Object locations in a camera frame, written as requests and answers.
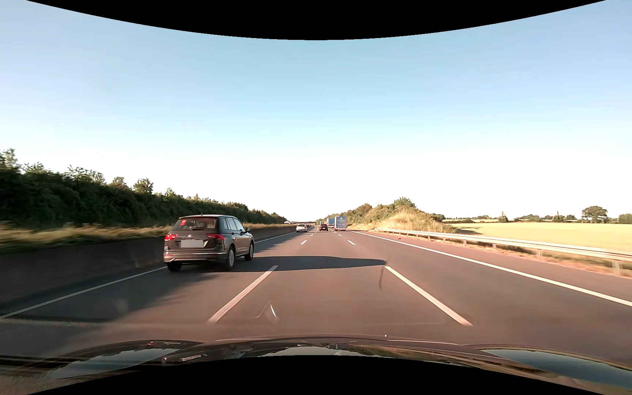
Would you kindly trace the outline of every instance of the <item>white solid line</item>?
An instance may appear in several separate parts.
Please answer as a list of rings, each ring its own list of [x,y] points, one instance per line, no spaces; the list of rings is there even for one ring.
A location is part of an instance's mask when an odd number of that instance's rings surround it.
[[[632,307],[632,301],[627,301],[627,300],[619,299],[617,297],[609,296],[607,294],[602,294],[602,293],[590,291],[590,290],[587,290],[587,289],[584,289],[584,288],[575,287],[574,285],[561,283],[559,281],[550,280],[548,278],[539,277],[537,275],[523,273],[522,271],[516,271],[516,270],[513,270],[513,269],[509,269],[509,268],[505,268],[505,267],[501,267],[501,266],[497,266],[497,265],[487,264],[487,262],[476,261],[474,259],[465,258],[463,256],[452,255],[452,254],[448,254],[446,252],[436,251],[434,249],[430,249],[430,248],[426,248],[426,247],[420,247],[420,246],[417,246],[417,245],[408,244],[408,243],[400,242],[400,241],[397,241],[397,240],[391,240],[391,239],[388,239],[388,238],[381,238],[379,236],[368,235],[367,233],[360,233],[360,232],[356,232],[356,233],[359,233],[359,234],[365,235],[365,236],[371,236],[373,238],[378,238],[378,239],[382,239],[382,240],[388,240],[388,241],[391,241],[391,242],[398,242],[399,244],[408,245],[410,247],[416,247],[416,248],[420,248],[420,249],[425,249],[426,251],[435,252],[436,254],[452,256],[453,258],[462,259],[464,261],[472,262],[474,264],[488,266],[490,268],[496,268],[498,270],[507,271],[508,273],[522,275],[524,277],[532,278],[534,280],[543,281],[544,283],[557,285],[558,287],[564,287],[564,288],[566,288],[568,290],[574,290],[574,291],[577,291],[577,292],[583,292],[583,293],[588,294],[588,295],[592,295],[592,296],[595,296],[595,297],[600,297],[600,298],[605,299],[605,300],[614,301],[614,302],[616,302],[618,304],[623,304],[625,306]]]
[[[258,284],[262,281],[265,280],[265,278],[272,273],[275,269],[277,268],[277,265],[274,265],[270,270],[266,271],[265,273],[263,273],[260,277],[258,277],[257,280],[253,281],[252,284],[248,285],[248,287],[244,290],[242,290],[242,292],[240,292],[238,295],[236,295],[235,298],[233,298],[231,301],[229,301],[228,303],[226,303],[226,305],[224,307],[221,307],[221,309],[219,311],[216,311],[216,314],[214,314],[213,316],[211,316],[210,319],[208,319],[208,323],[210,324],[215,324],[216,321],[220,320],[221,317],[223,317],[224,314],[226,314],[229,310],[231,310],[233,308],[233,306],[235,306],[236,304],[238,304],[238,302],[243,299],[243,297],[245,297],[245,295],[248,294],[248,292],[252,291],[253,288],[257,287]]]
[[[72,294],[69,294],[69,295],[65,295],[64,297],[58,297],[58,298],[53,299],[53,300],[44,301],[43,303],[38,303],[38,304],[36,304],[34,306],[31,306],[31,307],[26,307],[25,309],[13,311],[13,313],[4,314],[3,316],[0,316],[0,320],[7,319],[8,317],[11,317],[11,316],[15,316],[16,314],[25,313],[26,311],[29,311],[29,310],[38,309],[39,307],[46,306],[47,304],[55,303],[57,301],[67,299],[69,297],[74,297],[74,296],[77,296],[79,294],[83,294],[85,292],[98,290],[99,288],[106,287],[107,285],[120,283],[122,281],[126,281],[126,280],[129,280],[131,278],[135,278],[135,277],[138,277],[138,276],[141,276],[141,275],[145,275],[145,274],[152,273],[152,272],[158,271],[158,270],[163,270],[163,269],[165,269],[165,268],[164,267],[154,268],[153,270],[144,271],[143,273],[140,273],[140,274],[131,275],[131,276],[122,278],[120,280],[112,281],[111,283],[97,285],[96,287],[87,288],[86,290],[82,290],[82,291],[75,292],[75,293],[72,293]]]
[[[264,240],[259,240],[259,241],[256,241],[255,243],[257,244],[259,242],[268,241],[268,240],[272,240],[272,239],[276,239],[276,238],[281,238],[281,237],[286,236],[286,235],[291,235],[292,233],[296,233],[296,232],[289,232],[289,233],[286,233],[284,235],[275,236],[274,238],[268,238],[268,239],[264,239]]]
[[[409,287],[414,288],[414,290],[416,292],[418,292],[419,294],[421,294],[421,296],[425,297],[429,302],[433,303],[435,306],[438,307],[438,309],[443,310],[444,313],[446,313],[448,316],[451,316],[452,319],[454,319],[455,321],[461,323],[464,326],[472,326],[472,324],[470,323],[470,321],[463,319],[461,315],[459,315],[458,313],[452,311],[452,309],[450,309],[448,306],[445,306],[440,300],[435,299],[434,297],[432,297],[428,292],[424,291],[421,289],[421,287],[417,286],[416,284],[412,283],[411,281],[409,281],[408,278],[404,277],[403,275],[400,275],[396,270],[392,269],[389,266],[384,266],[387,268],[387,270],[389,270],[390,272],[392,272],[394,275],[396,275],[397,277],[399,277],[399,279],[405,283],[408,284]]]

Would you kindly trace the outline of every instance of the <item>blue truck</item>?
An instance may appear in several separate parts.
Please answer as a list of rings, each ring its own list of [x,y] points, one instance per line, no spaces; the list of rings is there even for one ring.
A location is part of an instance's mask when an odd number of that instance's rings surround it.
[[[336,217],[336,230],[345,230],[347,228],[347,217]]]

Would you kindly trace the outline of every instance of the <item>suv rear wheel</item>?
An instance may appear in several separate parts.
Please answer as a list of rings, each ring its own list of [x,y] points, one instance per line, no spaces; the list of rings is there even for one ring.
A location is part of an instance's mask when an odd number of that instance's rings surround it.
[[[182,264],[177,262],[167,262],[167,268],[170,271],[179,271],[182,268]]]
[[[245,260],[252,261],[253,254],[255,254],[255,245],[252,242],[250,242],[250,248],[248,249],[248,253],[245,254]]]
[[[223,261],[222,266],[226,271],[233,270],[233,266],[235,266],[235,248],[233,246],[228,249],[228,253],[226,254],[226,258]]]

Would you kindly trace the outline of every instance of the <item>black hood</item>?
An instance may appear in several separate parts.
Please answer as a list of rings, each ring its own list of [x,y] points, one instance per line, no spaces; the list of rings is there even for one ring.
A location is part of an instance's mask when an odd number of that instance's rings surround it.
[[[515,346],[464,346],[373,336],[276,336],[217,342],[140,340],[55,358],[0,357],[10,373],[50,380],[95,379],[171,365],[260,356],[369,356],[481,368],[600,394],[632,394],[632,367],[561,351]]]

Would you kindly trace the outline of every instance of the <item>suv rear window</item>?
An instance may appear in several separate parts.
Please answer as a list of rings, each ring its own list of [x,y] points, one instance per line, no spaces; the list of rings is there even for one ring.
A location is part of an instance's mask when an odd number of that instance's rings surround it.
[[[183,218],[178,219],[172,230],[215,230],[216,218]]]

